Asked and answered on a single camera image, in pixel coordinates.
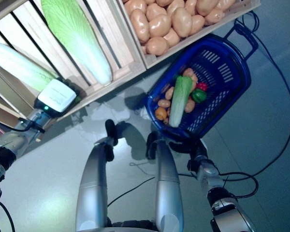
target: grey floor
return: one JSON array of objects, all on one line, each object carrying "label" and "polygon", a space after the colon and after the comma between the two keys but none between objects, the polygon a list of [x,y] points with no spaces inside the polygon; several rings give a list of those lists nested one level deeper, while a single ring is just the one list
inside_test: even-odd
[{"label": "grey floor", "polygon": [[[256,10],[265,42],[290,85],[290,0],[263,0]],[[216,33],[224,35],[231,24]],[[246,42],[233,42],[243,51]],[[107,165],[108,197],[112,200],[155,173],[145,159],[145,139],[153,129],[142,99],[166,70],[172,57],[118,90],[58,122],[18,160],[1,183],[2,198],[16,230],[72,232],[79,181],[94,141],[105,136],[104,121],[120,124],[122,139],[115,160]],[[204,136],[209,156],[222,172],[255,173],[281,150],[290,131],[290,99],[273,65],[259,49],[249,60],[252,84],[236,104]],[[174,153],[179,172],[186,173],[187,155]],[[260,189],[240,204],[258,231],[290,232],[290,144],[283,156],[258,175]],[[228,183],[235,194],[253,189],[253,183]],[[211,231],[211,212],[199,183],[181,177],[185,231]],[[109,208],[112,221],[152,219],[154,182],[118,200]],[[0,228],[10,231],[0,209]]]}]

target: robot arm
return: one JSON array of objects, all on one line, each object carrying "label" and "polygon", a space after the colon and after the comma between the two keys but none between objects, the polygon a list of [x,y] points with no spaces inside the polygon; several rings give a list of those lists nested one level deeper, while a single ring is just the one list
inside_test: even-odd
[{"label": "robot arm", "polygon": [[214,218],[211,220],[213,232],[255,232],[251,220],[232,194],[224,188],[224,181],[214,163],[208,159],[206,148],[199,142],[198,149],[188,162],[188,169],[197,174]]},{"label": "robot arm", "polygon": [[28,120],[21,119],[15,126],[16,130],[0,137],[0,182],[13,162],[23,156],[28,146],[44,132],[46,125],[63,115],[75,98],[72,89],[53,79],[37,97]]}]

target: blue basket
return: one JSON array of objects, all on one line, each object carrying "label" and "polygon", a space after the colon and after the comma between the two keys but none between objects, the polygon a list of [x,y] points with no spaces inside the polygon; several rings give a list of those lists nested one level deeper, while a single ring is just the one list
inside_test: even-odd
[{"label": "blue basket", "polygon": [[[227,40],[234,30],[252,45],[246,57]],[[235,25],[224,38],[210,34],[187,47],[146,97],[145,106],[155,126],[176,141],[186,140],[192,135],[203,137],[250,86],[246,60],[257,48],[256,40],[240,25]],[[179,127],[173,128],[157,120],[155,110],[157,102],[164,99],[165,92],[175,85],[177,76],[187,68],[194,70],[199,82],[208,84],[207,99],[196,104],[191,113],[184,113]]]}]

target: wooden crate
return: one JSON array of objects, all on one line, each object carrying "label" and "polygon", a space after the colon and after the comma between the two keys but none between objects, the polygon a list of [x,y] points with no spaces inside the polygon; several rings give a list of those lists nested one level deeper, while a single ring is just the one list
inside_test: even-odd
[{"label": "wooden crate", "polygon": [[[113,72],[113,81],[105,87],[53,36],[43,17],[40,0],[5,0],[0,3],[0,43],[11,46],[42,67],[70,79],[86,93],[82,101],[65,116],[146,70],[116,1],[77,1]],[[15,114],[26,117],[33,109],[38,94],[0,67],[0,97]]]},{"label": "wooden crate", "polygon": [[237,0],[235,4],[225,12],[225,17],[218,23],[213,24],[208,27],[204,27],[201,31],[198,33],[191,35],[185,39],[183,39],[180,43],[175,45],[174,47],[170,48],[167,53],[165,53],[162,56],[155,56],[155,55],[144,55],[141,49],[141,44],[134,32],[133,26],[129,20],[129,16],[125,11],[125,7],[122,3],[122,0],[117,0],[118,4],[120,5],[121,11],[126,19],[126,22],[130,28],[131,34],[134,37],[134,40],[137,44],[137,47],[139,49],[140,54],[142,55],[142,59],[145,63],[145,66],[147,69],[150,67],[160,63],[162,60],[166,59],[167,57],[173,55],[174,53],[178,52],[179,50],[183,49],[184,47],[188,46],[189,44],[192,44],[193,42],[197,41],[198,39],[202,38],[203,36],[211,33],[215,29],[221,27],[222,25],[238,18],[239,16],[257,8],[260,6],[261,2],[260,0]]}]

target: green bell pepper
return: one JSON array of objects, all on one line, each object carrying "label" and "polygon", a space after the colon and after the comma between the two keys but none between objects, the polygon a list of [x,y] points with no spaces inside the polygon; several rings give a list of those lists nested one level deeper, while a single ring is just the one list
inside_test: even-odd
[{"label": "green bell pepper", "polygon": [[191,93],[191,97],[196,103],[201,103],[206,99],[207,94],[206,92],[198,88]]}]

